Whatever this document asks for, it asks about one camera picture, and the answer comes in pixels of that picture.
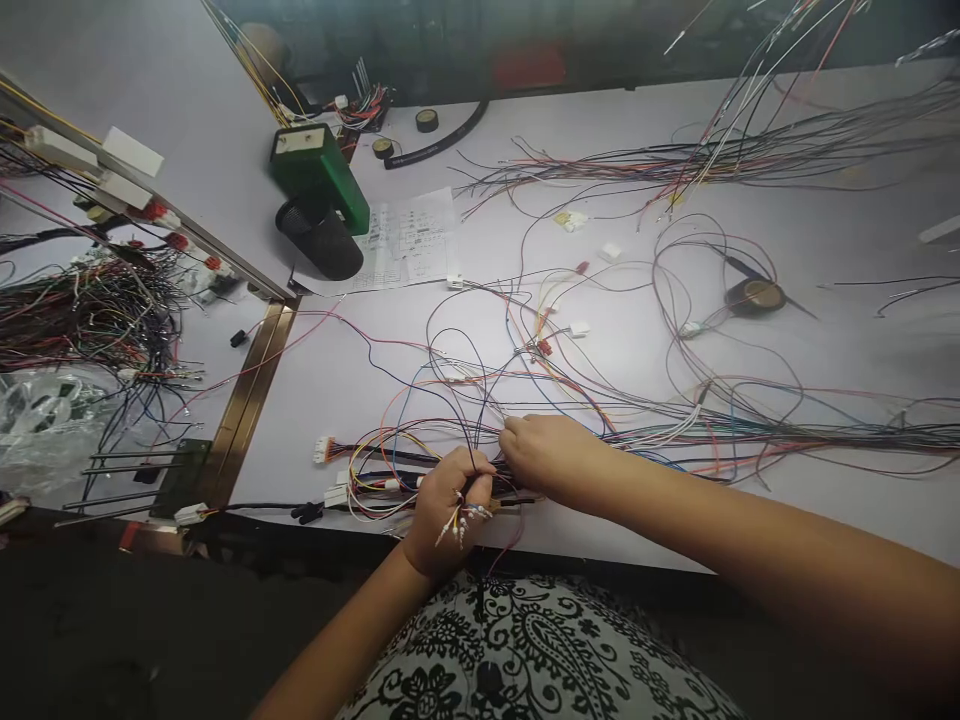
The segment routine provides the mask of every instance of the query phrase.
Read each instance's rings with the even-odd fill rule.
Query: cable
[[[477,105],[477,109],[473,111],[473,114],[467,118],[467,121],[445,138],[435,142],[433,145],[423,148],[422,150],[416,150],[407,155],[398,155],[396,157],[387,158],[383,161],[383,167],[387,170],[406,167],[407,165],[423,162],[424,160],[432,158],[434,155],[438,155],[444,150],[453,147],[477,126],[477,123],[480,122],[480,119],[487,112],[488,107],[490,107],[490,101],[483,100],[479,105]]]

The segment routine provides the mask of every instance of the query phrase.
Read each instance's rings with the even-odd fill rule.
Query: right hand
[[[597,484],[611,477],[622,454],[562,415],[508,417],[500,448],[524,487],[591,514]]]

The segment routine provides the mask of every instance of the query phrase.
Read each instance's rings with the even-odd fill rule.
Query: metal rod
[[[83,502],[78,503],[67,503],[63,506],[64,510],[76,510],[81,507],[91,507],[93,505],[109,505],[110,503],[123,502],[124,500],[140,500],[145,497],[153,497],[154,495],[159,495],[164,493],[166,490],[150,490],[149,492],[144,493],[132,493],[131,495],[117,495],[112,498],[101,498],[99,500],[84,500]]]
[[[137,470],[146,470],[146,469],[169,470],[170,468],[184,467],[185,465],[186,463],[172,463],[170,465],[126,465],[124,467],[95,468],[93,470],[84,470],[80,474],[81,475],[106,475],[107,473],[112,473],[112,472],[136,472]]]
[[[174,455],[190,455],[189,450],[165,450],[163,452],[155,453],[97,453],[91,455],[91,460],[112,460],[116,458],[117,460],[126,460],[127,458],[135,457],[171,457]]]
[[[124,515],[133,515],[138,512],[146,512],[147,510],[153,510],[154,508],[160,507],[160,503],[155,505],[143,505],[138,508],[130,508],[129,510],[118,510],[117,512],[112,513],[102,513],[101,515],[84,515],[83,517],[74,518],[73,520],[61,520],[58,523],[54,523],[55,528],[66,527],[67,525],[77,525],[82,522],[90,522],[91,520],[105,520],[112,517],[123,517]]]

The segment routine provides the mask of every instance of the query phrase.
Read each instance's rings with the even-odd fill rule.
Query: paisley fabric
[[[339,718],[745,717],[645,614],[582,580],[461,573]]]

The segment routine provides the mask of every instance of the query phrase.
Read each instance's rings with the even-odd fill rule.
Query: black cylinder
[[[363,253],[343,220],[316,193],[284,203],[276,223],[328,280],[349,280],[363,267]]]
[[[417,130],[420,132],[433,132],[440,127],[440,116],[433,108],[427,108],[417,113]]]

